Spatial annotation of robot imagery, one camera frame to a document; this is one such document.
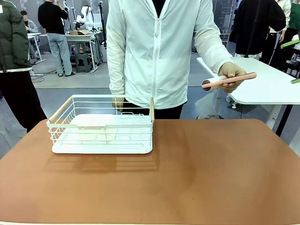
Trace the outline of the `person's right hand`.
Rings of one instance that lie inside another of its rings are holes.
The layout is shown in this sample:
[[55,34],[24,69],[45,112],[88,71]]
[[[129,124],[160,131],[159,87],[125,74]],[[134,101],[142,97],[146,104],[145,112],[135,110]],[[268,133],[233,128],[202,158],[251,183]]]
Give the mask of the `person's right hand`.
[[124,97],[113,97],[112,106],[118,111],[123,112]]

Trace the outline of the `person's left hand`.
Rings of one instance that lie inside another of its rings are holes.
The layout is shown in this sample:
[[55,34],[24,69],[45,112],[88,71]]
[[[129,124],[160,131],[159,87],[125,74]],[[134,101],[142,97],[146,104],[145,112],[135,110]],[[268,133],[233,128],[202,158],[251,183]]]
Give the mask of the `person's left hand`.
[[[227,78],[232,78],[235,76],[241,76],[246,74],[246,71],[242,68],[240,68],[239,66],[237,66],[236,64],[232,63],[232,62],[226,62],[224,63],[221,68],[219,69],[219,76],[226,76]],[[232,82],[232,83],[225,83],[223,84],[223,90],[227,93],[230,94],[232,93],[234,90],[237,89],[237,87],[242,83],[242,81],[238,81],[238,82]]]

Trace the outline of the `pink lint roller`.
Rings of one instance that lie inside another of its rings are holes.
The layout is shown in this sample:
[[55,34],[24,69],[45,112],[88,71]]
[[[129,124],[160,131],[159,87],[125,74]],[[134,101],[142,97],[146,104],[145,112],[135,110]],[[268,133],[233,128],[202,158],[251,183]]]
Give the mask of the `pink lint roller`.
[[202,88],[205,91],[211,91],[217,88],[220,88],[225,83],[235,83],[235,82],[242,82],[244,80],[250,80],[256,78],[257,74],[255,72],[248,73],[241,76],[235,76],[231,78],[227,78],[226,76],[218,76],[213,77],[210,79],[206,79],[202,82]]

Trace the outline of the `white wire dish basket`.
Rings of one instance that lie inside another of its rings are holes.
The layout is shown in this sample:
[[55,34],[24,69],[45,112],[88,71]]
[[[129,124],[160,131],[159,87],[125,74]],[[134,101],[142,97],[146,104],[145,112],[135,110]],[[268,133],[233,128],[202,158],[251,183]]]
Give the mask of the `white wire dish basket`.
[[118,95],[72,95],[46,125],[57,154],[147,154],[152,151],[154,99],[129,95],[148,114],[121,112]]

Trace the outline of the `person's left forearm white sleeve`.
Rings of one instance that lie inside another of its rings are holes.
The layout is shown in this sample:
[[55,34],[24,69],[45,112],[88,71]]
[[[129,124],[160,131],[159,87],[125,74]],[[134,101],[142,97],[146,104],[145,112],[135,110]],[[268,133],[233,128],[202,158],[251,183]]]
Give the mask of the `person's left forearm white sleeve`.
[[232,62],[220,38],[220,31],[213,20],[213,14],[199,13],[194,28],[194,44],[204,63],[218,74],[224,63]]

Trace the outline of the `white side table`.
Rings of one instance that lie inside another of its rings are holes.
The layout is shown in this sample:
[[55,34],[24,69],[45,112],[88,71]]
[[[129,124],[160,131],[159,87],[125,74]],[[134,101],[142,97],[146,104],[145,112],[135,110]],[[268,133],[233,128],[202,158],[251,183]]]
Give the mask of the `white side table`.
[[269,128],[274,127],[282,105],[300,105],[300,82],[292,84],[290,75],[254,58],[234,57],[233,61],[246,72],[257,73],[257,76],[243,81],[230,97],[241,105],[269,105],[266,122]]

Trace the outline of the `person in black coat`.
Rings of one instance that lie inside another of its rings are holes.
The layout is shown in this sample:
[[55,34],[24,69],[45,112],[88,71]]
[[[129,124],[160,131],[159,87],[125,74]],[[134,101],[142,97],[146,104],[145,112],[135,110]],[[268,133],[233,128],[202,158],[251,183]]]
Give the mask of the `person in black coat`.
[[275,0],[242,0],[232,30],[236,56],[257,58],[265,47],[268,30],[281,31],[285,26],[286,16]]

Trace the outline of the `green flat board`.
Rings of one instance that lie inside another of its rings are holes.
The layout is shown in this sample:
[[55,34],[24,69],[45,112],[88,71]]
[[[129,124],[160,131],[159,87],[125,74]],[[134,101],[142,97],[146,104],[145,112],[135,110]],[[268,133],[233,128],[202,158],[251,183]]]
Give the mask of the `green flat board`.
[[286,47],[294,46],[296,44],[300,43],[300,39],[292,40],[290,42],[284,43],[280,46],[281,49],[284,49]]

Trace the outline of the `white background desk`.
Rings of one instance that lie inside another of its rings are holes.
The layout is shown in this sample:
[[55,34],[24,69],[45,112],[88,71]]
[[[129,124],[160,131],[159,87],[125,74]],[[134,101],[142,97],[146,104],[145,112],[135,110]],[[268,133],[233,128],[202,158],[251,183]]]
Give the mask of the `white background desk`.
[[68,41],[89,43],[90,53],[92,58],[93,70],[97,70],[94,57],[96,52],[92,48],[92,40],[95,40],[94,45],[98,45],[96,34],[85,34],[85,35],[72,35],[73,30],[70,34],[57,34],[57,33],[46,33],[51,53],[55,59],[55,66],[58,76],[72,76],[75,72],[72,71],[72,65],[70,61],[70,49]]

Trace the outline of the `black background stand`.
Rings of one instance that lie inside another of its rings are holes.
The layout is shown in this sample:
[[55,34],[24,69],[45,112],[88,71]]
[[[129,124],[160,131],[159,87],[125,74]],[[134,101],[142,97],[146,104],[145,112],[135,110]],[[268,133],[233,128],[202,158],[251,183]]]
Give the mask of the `black background stand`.
[[98,2],[98,7],[100,11],[100,16],[101,16],[101,24],[102,24],[102,33],[103,33],[103,46],[106,49],[107,48],[107,43],[106,43],[106,28],[105,28],[105,23],[104,23],[104,16],[103,16],[103,2],[99,1]]

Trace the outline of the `person in white and green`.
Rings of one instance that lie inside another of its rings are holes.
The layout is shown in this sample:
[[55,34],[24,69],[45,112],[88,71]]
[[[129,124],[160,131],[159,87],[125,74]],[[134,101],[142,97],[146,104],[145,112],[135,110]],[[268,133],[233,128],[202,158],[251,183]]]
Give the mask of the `person in white and green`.
[[292,41],[292,38],[300,31],[300,0],[293,0],[291,4],[290,21],[286,31],[282,31],[283,37],[279,38],[279,43],[274,51],[270,66],[280,71],[286,71],[284,65],[293,56],[291,47],[281,49],[281,45]]

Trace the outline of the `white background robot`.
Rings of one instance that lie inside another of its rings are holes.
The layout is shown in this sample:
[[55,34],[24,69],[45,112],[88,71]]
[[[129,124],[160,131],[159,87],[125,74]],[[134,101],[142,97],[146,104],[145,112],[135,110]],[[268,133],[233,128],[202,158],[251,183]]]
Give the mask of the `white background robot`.
[[77,15],[75,19],[75,29],[78,30],[81,26],[85,26],[86,30],[94,30],[94,16],[92,7],[85,5],[81,9],[81,15]]

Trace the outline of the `person in black top, jeans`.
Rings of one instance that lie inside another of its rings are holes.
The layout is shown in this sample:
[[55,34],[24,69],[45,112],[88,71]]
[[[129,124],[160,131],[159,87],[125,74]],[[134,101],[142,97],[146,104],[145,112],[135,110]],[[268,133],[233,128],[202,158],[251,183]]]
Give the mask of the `person in black top, jeans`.
[[70,50],[62,20],[68,19],[60,0],[44,0],[38,8],[38,21],[47,33],[51,53],[55,59],[58,76],[73,76]]

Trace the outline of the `seated person in grey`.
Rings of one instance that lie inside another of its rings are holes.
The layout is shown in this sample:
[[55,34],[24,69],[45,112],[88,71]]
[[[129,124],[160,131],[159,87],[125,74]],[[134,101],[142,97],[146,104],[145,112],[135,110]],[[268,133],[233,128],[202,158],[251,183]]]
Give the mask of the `seated person in grey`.
[[[25,23],[27,33],[38,33],[37,26],[35,25],[35,23],[32,20],[30,20],[28,18],[27,12],[25,10],[22,10],[20,13],[23,16],[23,21]],[[33,38],[30,39],[30,44],[31,44],[31,47],[30,47],[31,57],[36,58],[37,60],[40,60],[40,57],[38,55],[37,46],[36,46],[35,40]]]

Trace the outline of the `person in green jacket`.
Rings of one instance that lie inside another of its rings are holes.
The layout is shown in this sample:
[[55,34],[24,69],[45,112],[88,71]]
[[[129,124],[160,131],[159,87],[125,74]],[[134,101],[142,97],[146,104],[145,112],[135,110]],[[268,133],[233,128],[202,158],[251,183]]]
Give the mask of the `person in green jacket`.
[[0,92],[28,132],[46,119],[30,71],[29,41],[15,5],[0,0]]

